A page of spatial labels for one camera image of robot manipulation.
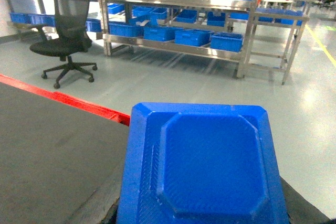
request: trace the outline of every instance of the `black mesh chair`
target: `black mesh chair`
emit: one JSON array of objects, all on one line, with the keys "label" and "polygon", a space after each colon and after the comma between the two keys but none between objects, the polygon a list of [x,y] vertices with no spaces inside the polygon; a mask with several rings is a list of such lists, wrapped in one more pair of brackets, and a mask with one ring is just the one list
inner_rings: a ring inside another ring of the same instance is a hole
[{"label": "black mesh chair", "polygon": [[42,78],[47,78],[47,72],[63,70],[56,79],[54,88],[60,88],[59,81],[70,70],[78,70],[90,76],[89,82],[94,82],[93,74],[83,66],[93,66],[97,70],[96,63],[73,62],[71,55],[75,52],[87,52],[92,40],[86,33],[86,20],[89,12],[90,0],[54,0],[55,22],[59,38],[47,40],[44,33],[43,41],[31,45],[30,49],[40,55],[60,57],[61,61],[68,63],[43,71]]}]

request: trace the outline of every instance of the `caster wheel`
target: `caster wheel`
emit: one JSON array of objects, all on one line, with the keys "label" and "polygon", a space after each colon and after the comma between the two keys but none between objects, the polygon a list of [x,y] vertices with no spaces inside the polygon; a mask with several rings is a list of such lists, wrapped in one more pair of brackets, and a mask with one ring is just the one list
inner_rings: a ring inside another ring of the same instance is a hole
[{"label": "caster wheel", "polygon": [[59,89],[60,87],[61,87],[61,85],[60,85],[59,83],[55,83],[55,84],[54,84],[54,88],[55,88],[55,89]]}]

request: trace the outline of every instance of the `epoxy floor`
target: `epoxy floor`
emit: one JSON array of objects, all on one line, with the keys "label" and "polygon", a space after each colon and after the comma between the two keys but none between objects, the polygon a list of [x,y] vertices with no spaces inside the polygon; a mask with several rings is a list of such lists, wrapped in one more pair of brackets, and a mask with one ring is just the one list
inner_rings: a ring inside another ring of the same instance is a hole
[{"label": "epoxy floor", "polygon": [[[313,9],[289,78],[281,86],[282,74],[251,70],[243,80],[233,78],[235,64],[195,56],[136,48],[107,58],[94,45],[74,61],[97,62],[95,82],[78,72],[66,75],[59,92],[79,97],[129,114],[138,102],[184,102],[256,104],[270,118],[281,176],[329,218],[336,217],[336,22],[320,20],[335,12]],[[286,37],[286,29],[261,27],[257,35]],[[261,51],[278,51],[284,44],[257,42]],[[58,72],[43,80],[43,69],[62,64],[56,58],[29,51],[36,40],[0,45],[0,73],[54,91]]]}]

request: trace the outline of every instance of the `stainless steel shelf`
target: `stainless steel shelf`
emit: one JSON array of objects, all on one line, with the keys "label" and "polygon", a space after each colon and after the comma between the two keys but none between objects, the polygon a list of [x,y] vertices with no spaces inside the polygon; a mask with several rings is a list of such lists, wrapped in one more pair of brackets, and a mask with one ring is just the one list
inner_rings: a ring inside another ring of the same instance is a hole
[{"label": "stainless steel shelf", "polygon": [[122,37],[111,34],[103,34],[103,39],[107,42],[116,42],[138,47],[148,47],[157,50],[197,55],[212,59],[222,59],[232,62],[239,62],[240,60],[240,53],[237,52],[223,51],[206,47],[193,47],[187,45],[180,45],[170,41],[161,42],[161,41],[147,40],[143,38]]}]

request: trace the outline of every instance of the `red strip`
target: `red strip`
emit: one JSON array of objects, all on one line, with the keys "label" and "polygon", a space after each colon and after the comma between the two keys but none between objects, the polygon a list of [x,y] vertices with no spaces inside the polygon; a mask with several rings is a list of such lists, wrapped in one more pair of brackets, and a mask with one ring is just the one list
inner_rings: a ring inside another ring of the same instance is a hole
[{"label": "red strip", "polygon": [[96,114],[102,116],[103,118],[116,121],[118,123],[122,123],[124,125],[130,125],[130,116],[124,113],[108,109],[106,107],[94,104],[92,102],[88,102],[79,98],[72,97],[70,95],[60,93],[60,92],[50,92],[44,89],[40,89],[38,87],[26,84],[24,82],[15,80],[11,77],[4,76],[0,74],[0,82],[10,85],[12,87],[16,87],[18,89],[22,89],[28,91],[33,94],[40,95],[42,97],[46,97],[66,105],[78,108],[80,110],[84,110],[90,112],[92,114]]}]

